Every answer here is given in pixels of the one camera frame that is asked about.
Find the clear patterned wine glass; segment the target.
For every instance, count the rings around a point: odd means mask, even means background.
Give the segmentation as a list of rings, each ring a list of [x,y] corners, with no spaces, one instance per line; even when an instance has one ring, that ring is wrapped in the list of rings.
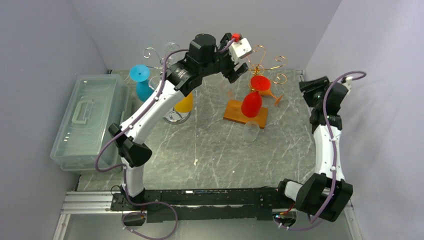
[[[219,84],[219,92],[227,100],[234,99],[236,96],[235,86],[226,79]]]

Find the orange plastic wine glass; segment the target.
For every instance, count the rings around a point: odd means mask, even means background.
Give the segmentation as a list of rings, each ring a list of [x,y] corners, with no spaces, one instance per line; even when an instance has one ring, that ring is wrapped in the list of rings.
[[[277,107],[278,106],[278,104],[279,104],[279,102],[282,100],[282,98],[283,98],[283,94],[282,95],[280,95],[279,97],[277,97],[277,96],[275,96],[273,93],[272,93],[272,90],[271,90],[271,88],[269,88],[269,89],[267,89],[267,90],[263,90],[263,91],[259,91],[259,94],[261,95],[261,96],[270,96],[270,97],[272,97],[272,98],[274,98],[275,99],[275,102],[274,102],[274,106],[275,107]]]

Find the red plastic wine glass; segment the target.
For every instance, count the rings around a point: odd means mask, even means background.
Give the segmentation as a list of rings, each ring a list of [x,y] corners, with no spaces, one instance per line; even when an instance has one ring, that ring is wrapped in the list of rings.
[[[255,75],[250,79],[249,85],[252,92],[243,99],[241,112],[248,118],[254,118],[259,114],[263,104],[262,95],[259,94],[259,91],[266,91],[271,88],[271,82],[263,75]]]

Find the yellow plastic wine glass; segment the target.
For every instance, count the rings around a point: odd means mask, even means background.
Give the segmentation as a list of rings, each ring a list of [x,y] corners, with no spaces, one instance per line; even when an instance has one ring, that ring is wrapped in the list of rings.
[[[179,113],[189,113],[193,109],[194,106],[194,96],[191,92],[188,96],[184,97],[181,101],[179,101],[174,109]]]

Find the clear plain wine glass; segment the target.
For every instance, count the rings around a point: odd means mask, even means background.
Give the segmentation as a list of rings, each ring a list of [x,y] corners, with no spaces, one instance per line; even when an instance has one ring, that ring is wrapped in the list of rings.
[[[156,90],[162,81],[162,76],[161,75],[156,75],[153,76],[149,81],[148,81],[148,86],[152,89],[152,90]]]

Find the blue plastic wine glass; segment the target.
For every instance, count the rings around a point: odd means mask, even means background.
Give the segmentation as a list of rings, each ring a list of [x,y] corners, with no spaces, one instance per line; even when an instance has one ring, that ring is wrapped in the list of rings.
[[[145,102],[153,94],[154,90],[149,86],[150,69],[143,64],[133,66],[129,71],[129,77],[135,81],[135,91],[140,101]]]

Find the clear plastic storage box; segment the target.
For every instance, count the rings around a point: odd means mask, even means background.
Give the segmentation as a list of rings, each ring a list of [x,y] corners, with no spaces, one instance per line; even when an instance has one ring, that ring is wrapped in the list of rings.
[[[63,171],[95,170],[112,136],[108,128],[132,113],[130,88],[118,74],[81,75],[76,80],[50,158]]]

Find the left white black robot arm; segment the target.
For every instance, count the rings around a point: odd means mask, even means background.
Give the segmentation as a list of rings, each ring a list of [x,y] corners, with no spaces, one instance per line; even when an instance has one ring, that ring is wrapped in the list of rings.
[[[144,203],[144,166],[153,154],[145,140],[159,120],[199,87],[205,77],[221,73],[234,83],[249,68],[240,60],[252,51],[249,40],[236,33],[225,33],[219,45],[210,34],[196,35],[187,49],[167,55],[184,53],[183,59],[170,66],[164,59],[162,79],[146,102],[127,120],[108,128],[112,139],[106,145],[115,144],[121,157],[123,202],[129,209],[137,210]]]

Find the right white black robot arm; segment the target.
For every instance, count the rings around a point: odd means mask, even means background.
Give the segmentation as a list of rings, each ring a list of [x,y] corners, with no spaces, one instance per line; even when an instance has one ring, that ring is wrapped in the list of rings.
[[[299,90],[311,108],[309,122],[315,142],[314,173],[305,183],[284,179],[275,194],[276,203],[295,208],[311,217],[335,222],[353,194],[341,166],[342,119],[338,114],[348,88],[331,83],[324,76],[299,83]]]

